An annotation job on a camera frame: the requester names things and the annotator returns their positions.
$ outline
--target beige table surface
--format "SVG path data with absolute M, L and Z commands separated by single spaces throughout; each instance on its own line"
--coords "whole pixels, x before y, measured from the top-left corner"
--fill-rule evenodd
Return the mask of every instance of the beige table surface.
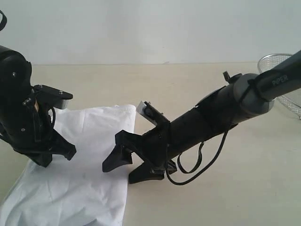
M 225 85 L 222 72 L 256 73 L 255 63 L 194 65 L 35 66 L 32 83 L 71 92 L 70 109 L 151 101 L 170 120 Z M 135 132 L 152 128 L 137 116 Z M 217 162 L 197 180 L 174 186 L 167 179 L 128 186 L 125 226 L 274 226 L 301 224 L 301 121 L 280 103 L 267 115 L 241 123 L 228 135 Z M 204 164 L 221 137 L 206 143 Z M 182 156 L 186 168 L 197 147 Z M 27 158 L 0 142 L 0 200 Z M 129 171 L 141 163 L 134 156 Z M 172 176 L 183 181 L 186 175 Z

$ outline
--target wire mesh basket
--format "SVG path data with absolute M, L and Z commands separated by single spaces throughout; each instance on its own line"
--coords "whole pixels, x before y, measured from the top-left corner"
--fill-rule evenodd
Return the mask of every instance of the wire mesh basket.
M 264 56 L 258 61 L 257 64 L 259 73 L 263 73 L 267 70 L 272 69 L 291 56 L 292 54 L 285 53 L 276 53 Z M 291 112 L 298 115 L 299 119 L 301 119 L 301 89 L 277 97 L 277 100 Z

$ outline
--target wrinkled fabric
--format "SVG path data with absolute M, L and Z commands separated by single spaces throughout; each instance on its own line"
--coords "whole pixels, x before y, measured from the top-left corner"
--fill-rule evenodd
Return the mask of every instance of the wrinkled fabric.
M 53 155 L 47 167 L 29 161 L 0 207 L 1 226 L 120 226 L 127 197 L 126 167 L 102 172 L 114 135 L 134 131 L 132 105 L 56 111 L 55 129 L 77 148 Z

